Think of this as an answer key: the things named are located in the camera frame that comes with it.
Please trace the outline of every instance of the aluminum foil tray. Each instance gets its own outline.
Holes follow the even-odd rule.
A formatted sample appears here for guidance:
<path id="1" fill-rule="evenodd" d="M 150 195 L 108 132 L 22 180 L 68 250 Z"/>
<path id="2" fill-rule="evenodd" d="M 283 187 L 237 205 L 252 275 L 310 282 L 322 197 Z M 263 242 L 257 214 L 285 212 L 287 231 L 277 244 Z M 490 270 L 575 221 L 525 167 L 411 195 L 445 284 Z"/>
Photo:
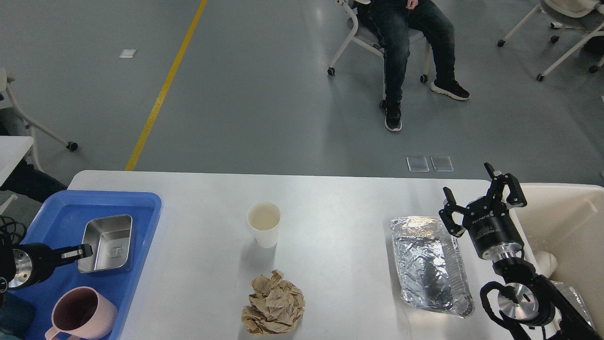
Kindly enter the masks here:
<path id="1" fill-rule="evenodd" d="M 407 216 L 390 222 L 400 297 L 430 312 L 469 316 L 474 302 L 457 240 L 439 217 Z"/>
<path id="2" fill-rule="evenodd" d="M 587 321 L 591 327 L 595 328 L 594 321 L 591 319 L 590 312 L 587 310 L 587 306 L 585 305 L 585 302 L 583 302 L 581 294 L 579 294 L 579 292 L 569 284 L 558 281 L 552 281 L 551 283 L 556 286 L 558 291 L 564 295 L 564 297 L 568 300 L 568 302 L 570 302 L 571 305 L 573 305 L 577 312 L 583 316 L 583 319 L 585 319 L 585 321 Z"/>

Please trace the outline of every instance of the person's hand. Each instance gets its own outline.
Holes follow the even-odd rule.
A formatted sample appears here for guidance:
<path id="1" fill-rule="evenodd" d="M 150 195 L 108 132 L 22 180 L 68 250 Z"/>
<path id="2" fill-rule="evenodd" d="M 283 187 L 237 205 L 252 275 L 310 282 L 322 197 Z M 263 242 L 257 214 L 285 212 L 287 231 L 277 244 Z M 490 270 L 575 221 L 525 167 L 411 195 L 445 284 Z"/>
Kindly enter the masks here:
<path id="1" fill-rule="evenodd" d="M 417 6 L 417 0 L 407 0 L 407 9 L 412 10 Z"/>

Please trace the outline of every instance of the office chair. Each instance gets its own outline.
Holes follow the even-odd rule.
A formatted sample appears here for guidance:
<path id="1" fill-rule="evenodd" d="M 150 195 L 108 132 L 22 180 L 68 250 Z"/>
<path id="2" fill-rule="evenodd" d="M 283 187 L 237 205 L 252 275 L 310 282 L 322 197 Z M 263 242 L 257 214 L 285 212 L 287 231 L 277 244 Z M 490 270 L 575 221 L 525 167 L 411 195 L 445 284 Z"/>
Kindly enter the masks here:
<path id="1" fill-rule="evenodd" d="M 31 149 L 28 152 L 28 155 L 31 156 L 32 163 L 34 164 L 36 169 L 43 171 L 42 167 L 40 166 L 40 162 L 39 162 L 39 158 L 38 158 L 35 128 L 40 129 L 42 132 L 44 132 L 45 134 L 54 138 L 59 143 L 65 145 L 65 147 L 69 151 L 75 151 L 77 149 L 78 145 L 76 142 L 69 142 L 69 141 L 67 141 L 67 139 L 64 139 L 63 137 L 57 135 L 52 130 L 50 130 L 46 126 L 40 124 L 39 122 L 37 122 L 36 120 L 34 120 L 33 118 L 31 118 L 30 116 L 26 115 L 23 112 L 23 110 L 21 109 L 21 106 L 19 106 L 19 104 L 17 103 L 17 100 L 14 98 L 14 94 L 10 88 L 10 83 L 14 82 L 14 80 L 15 80 L 15 77 L 14 77 L 14 75 L 11 74 L 11 72 L 7 72 L 7 70 L 4 67 L 0 67 L 0 100 L 4 99 L 4 96 L 2 95 L 2 93 L 6 92 L 8 95 L 8 99 L 10 99 L 10 102 L 13 105 L 14 112 L 16 113 L 17 117 L 19 117 L 23 121 L 27 134 L 29 136 L 32 136 L 34 139 L 34 143 L 31 146 Z"/>
<path id="2" fill-rule="evenodd" d="M 537 75 L 537 81 L 542 82 L 545 79 L 545 76 L 553 71 L 554 68 L 560 65 L 560 63 L 566 60 L 566 58 L 573 54 L 577 49 L 579 49 L 579 47 L 583 46 L 588 40 L 595 36 L 604 36 L 604 31 L 600 31 L 604 27 L 604 21 L 594 28 L 584 26 L 577 19 L 590 14 L 593 10 L 597 10 L 599 15 L 604 15 L 604 6 L 598 0 L 539 0 L 537 6 L 535 6 L 527 14 L 527 16 L 525 16 L 524 19 L 522 19 L 518 25 L 516 25 L 516 27 L 510 31 L 510 33 L 497 42 L 497 46 L 502 47 L 506 41 L 508 41 L 516 33 L 516 31 L 518 31 L 518 29 L 522 27 L 540 9 L 543 9 L 546 14 L 561 24 L 560 34 L 550 38 L 550 42 L 552 44 L 555 44 L 560 39 L 562 33 L 567 27 L 573 27 L 584 32 L 583 37 L 575 46 L 563 54 L 545 71 Z M 602 56 L 596 65 L 590 66 L 588 71 L 590 73 L 598 72 L 602 65 L 604 65 L 604 56 Z"/>
<path id="3" fill-rule="evenodd" d="M 340 57 L 340 55 L 342 55 L 342 52 L 344 52 L 346 46 L 348 46 L 351 41 L 357 43 L 362 48 L 368 50 L 369 52 L 372 52 L 373 54 L 379 57 L 384 57 L 384 48 L 379 45 L 377 37 L 359 22 L 359 19 L 356 17 L 355 11 L 352 9 L 353 7 L 355 7 L 355 2 L 367 5 L 371 3 L 371 0 L 336 0 L 336 2 L 338 3 L 338 5 L 344 7 L 344 11 L 346 11 L 349 16 L 347 20 L 347 25 L 350 28 L 350 33 L 348 34 L 346 39 L 344 39 L 344 42 L 342 43 L 336 54 L 333 56 L 332 60 L 329 62 L 327 74 L 330 76 L 334 76 L 336 74 L 336 70 L 334 68 L 336 61 L 338 61 L 338 58 Z M 421 38 L 423 38 L 423 33 L 421 31 L 410 29 L 410 44 L 421 40 Z M 423 68 L 423 74 L 420 76 L 420 82 L 422 83 L 428 81 L 428 66 L 430 63 L 430 43 L 428 41 L 426 41 L 425 51 L 426 58 Z M 384 87 L 382 89 L 382 100 L 379 103 L 380 108 L 386 107 L 385 89 L 386 85 L 384 84 Z"/>

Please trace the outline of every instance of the person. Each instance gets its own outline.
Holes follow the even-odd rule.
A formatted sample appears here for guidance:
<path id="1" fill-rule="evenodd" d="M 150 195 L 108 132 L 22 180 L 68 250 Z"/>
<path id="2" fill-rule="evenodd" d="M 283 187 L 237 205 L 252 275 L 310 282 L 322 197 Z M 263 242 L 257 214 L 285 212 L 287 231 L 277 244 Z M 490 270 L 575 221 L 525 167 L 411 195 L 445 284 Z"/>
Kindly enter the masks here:
<path id="1" fill-rule="evenodd" d="M 373 0 L 357 7 L 359 21 L 384 48 L 386 129 L 402 129 L 400 101 L 409 57 L 409 28 L 423 32 L 432 45 L 436 80 L 430 90 L 456 100 L 470 98 L 470 93 L 455 80 L 453 25 L 431 0 Z"/>
<path id="2" fill-rule="evenodd" d="M 0 122 L 0 136 L 10 136 L 2 122 Z M 63 183 L 34 169 L 33 165 L 27 164 L 23 159 L 0 186 L 0 191 L 12 191 L 40 203 L 44 203 L 50 195 L 65 189 L 67 187 Z"/>

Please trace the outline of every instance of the stainless steel container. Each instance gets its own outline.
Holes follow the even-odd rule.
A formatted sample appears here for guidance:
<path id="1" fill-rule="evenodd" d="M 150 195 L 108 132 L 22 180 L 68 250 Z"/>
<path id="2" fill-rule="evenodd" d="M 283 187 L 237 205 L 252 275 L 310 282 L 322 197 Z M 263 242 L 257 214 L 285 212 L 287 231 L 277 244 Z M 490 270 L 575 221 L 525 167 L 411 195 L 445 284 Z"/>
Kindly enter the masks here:
<path id="1" fill-rule="evenodd" d="M 132 216 L 117 215 L 97 218 L 86 224 L 82 243 L 92 246 L 92 256 L 78 261 L 80 273 L 128 269 L 131 252 Z"/>

